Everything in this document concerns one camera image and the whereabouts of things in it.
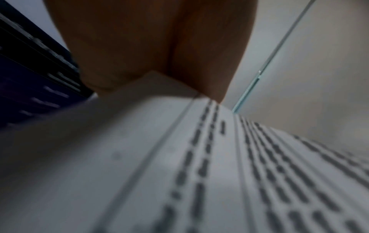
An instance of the white wall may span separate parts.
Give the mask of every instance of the white wall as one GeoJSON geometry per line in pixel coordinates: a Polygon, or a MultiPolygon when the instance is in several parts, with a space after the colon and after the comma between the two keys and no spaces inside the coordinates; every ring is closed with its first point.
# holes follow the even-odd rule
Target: white wall
{"type": "Polygon", "coordinates": [[[240,113],[356,153],[369,152],[369,1],[317,0],[240,113]]]}
{"type": "Polygon", "coordinates": [[[223,105],[232,109],[309,0],[259,0],[255,25],[223,105]]]}
{"type": "Polygon", "coordinates": [[[66,48],[59,31],[54,26],[42,0],[6,0],[59,44],[66,48]]]}

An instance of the hand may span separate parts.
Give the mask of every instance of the hand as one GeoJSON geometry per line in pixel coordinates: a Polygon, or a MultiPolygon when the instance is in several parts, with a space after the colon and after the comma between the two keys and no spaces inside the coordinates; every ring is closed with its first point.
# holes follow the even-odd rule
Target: hand
{"type": "Polygon", "coordinates": [[[155,70],[220,102],[245,51],[257,0],[45,0],[100,95],[155,70]]]}

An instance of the human skin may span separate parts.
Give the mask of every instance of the human skin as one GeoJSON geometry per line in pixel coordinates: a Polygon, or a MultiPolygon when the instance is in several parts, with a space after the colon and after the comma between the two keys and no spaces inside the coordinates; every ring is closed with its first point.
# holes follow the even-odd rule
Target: human skin
{"type": "Polygon", "coordinates": [[[221,102],[257,0],[44,0],[81,80],[105,95],[151,70],[221,102]]]}

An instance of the skin crease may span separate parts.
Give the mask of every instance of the skin crease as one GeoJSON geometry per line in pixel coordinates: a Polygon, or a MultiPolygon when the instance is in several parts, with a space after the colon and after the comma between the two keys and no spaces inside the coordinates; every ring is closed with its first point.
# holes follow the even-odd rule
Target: skin crease
{"type": "Polygon", "coordinates": [[[257,0],[44,0],[81,70],[108,94],[155,70],[221,102],[257,0]]]}

